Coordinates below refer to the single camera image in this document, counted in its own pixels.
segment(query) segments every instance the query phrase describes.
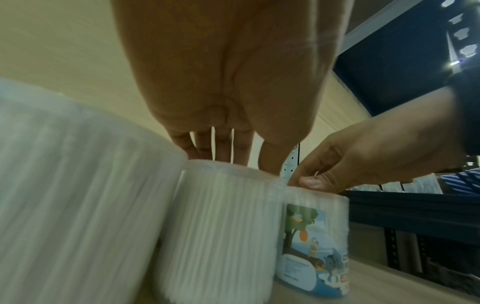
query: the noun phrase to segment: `fingernail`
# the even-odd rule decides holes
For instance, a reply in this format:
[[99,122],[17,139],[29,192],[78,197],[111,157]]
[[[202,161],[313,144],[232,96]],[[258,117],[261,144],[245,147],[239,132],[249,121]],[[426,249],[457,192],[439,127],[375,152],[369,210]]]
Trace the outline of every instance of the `fingernail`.
[[319,189],[322,186],[322,183],[314,177],[301,177],[300,186],[304,186],[310,189]]

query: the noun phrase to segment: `striped fabric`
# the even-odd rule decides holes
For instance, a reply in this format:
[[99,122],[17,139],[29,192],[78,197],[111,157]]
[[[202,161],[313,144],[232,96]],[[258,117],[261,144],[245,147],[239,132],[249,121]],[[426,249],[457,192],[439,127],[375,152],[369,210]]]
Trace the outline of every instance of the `striped fabric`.
[[441,179],[455,194],[480,195],[480,168],[441,176]]

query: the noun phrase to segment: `orange fruit illustration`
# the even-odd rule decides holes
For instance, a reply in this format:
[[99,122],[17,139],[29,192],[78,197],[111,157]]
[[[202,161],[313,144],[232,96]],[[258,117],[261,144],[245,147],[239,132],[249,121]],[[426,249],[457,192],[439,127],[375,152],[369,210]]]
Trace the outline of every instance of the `orange fruit illustration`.
[[308,241],[308,240],[309,240],[309,233],[306,232],[305,230],[304,230],[304,231],[301,231],[301,232],[300,232],[300,240],[301,240],[302,242]]

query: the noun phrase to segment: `finger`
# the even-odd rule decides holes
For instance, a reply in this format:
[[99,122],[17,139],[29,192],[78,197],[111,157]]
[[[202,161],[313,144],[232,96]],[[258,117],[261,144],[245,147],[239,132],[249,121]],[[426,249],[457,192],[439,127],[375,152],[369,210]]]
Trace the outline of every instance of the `finger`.
[[247,166],[249,164],[252,143],[254,142],[254,130],[239,131],[233,133],[233,163]]
[[317,176],[301,177],[300,186],[310,190],[339,193],[348,189],[357,176],[357,170],[348,156],[327,172]]
[[215,160],[230,163],[232,159],[232,129],[215,128]]
[[279,146],[264,141],[258,157],[258,168],[274,175],[280,175],[282,165],[292,152],[294,146]]
[[300,187],[301,177],[313,176],[317,172],[324,173],[341,159],[342,157],[332,145],[332,140],[327,137],[298,165],[290,177],[288,185]]
[[212,160],[212,128],[194,132],[195,146],[201,159]]
[[200,159],[200,154],[192,142],[190,132],[177,132],[171,130],[167,130],[167,132],[168,135],[170,135],[171,141],[188,154],[188,159]]

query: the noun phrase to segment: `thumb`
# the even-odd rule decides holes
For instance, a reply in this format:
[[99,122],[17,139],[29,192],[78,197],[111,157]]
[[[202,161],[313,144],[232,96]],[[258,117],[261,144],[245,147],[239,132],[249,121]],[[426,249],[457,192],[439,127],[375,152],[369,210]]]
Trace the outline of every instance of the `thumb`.
[[356,175],[350,162],[343,158],[327,172],[300,178],[300,186],[315,191],[339,193],[349,187]]

